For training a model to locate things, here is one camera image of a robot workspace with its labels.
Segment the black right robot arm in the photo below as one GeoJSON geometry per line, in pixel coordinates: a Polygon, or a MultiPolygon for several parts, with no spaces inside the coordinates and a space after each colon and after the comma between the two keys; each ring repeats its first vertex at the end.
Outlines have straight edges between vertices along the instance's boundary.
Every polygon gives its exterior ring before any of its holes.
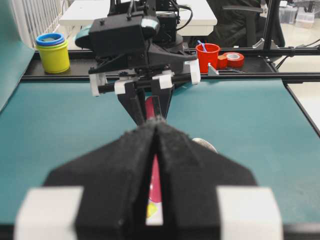
{"type": "Polygon", "coordinates": [[[76,39],[95,55],[92,94],[114,92],[137,125],[167,116],[176,85],[201,80],[196,54],[178,35],[180,8],[174,0],[112,0],[108,15],[76,39]]]}

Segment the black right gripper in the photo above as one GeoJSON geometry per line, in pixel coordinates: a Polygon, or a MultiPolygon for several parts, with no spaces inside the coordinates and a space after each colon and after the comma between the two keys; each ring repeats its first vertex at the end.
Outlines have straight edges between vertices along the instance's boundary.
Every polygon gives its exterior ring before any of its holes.
{"type": "MultiPolygon", "coordinates": [[[[93,96],[100,95],[99,87],[107,84],[106,73],[118,71],[119,74],[126,70],[134,70],[124,76],[129,80],[140,76],[153,78],[180,74],[184,64],[189,64],[191,82],[197,84],[201,80],[200,64],[196,54],[184,50],[183,44],[165,48],[152,43],[142,52],[133,52],[111,56],[97,56],[97,67],[90,68],[89,81],[93,96]]],[[[145,122],[145,91],[136,88],[134,82],[124,84],[125,93],[118,94],[117,98],[127,113],[137,125],[145,122]]],[[[158,98],[161,115],[167,118],[173,87],[161,89],[160,80],[151,81],[152,96],[158,98]]]]}

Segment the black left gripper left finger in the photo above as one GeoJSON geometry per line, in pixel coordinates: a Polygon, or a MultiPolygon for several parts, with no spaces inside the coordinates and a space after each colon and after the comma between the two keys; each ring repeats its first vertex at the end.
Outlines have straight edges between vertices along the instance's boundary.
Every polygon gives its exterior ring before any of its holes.
{"type": "Polygon", "coordinates": [[[16,240],[124,240],[145,225],[156,126],[145,124],[50,171],[15,219],[16,240]]]}

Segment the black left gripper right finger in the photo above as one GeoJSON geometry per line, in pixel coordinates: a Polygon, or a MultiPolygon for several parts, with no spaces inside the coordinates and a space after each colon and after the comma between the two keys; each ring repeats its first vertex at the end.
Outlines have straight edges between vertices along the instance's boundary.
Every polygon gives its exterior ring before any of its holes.
{"type": "Polygon", "coordinates": [[[253,173],[164,122],[155,125],[168,240],[281,240],[271,188],[253,173]]]}

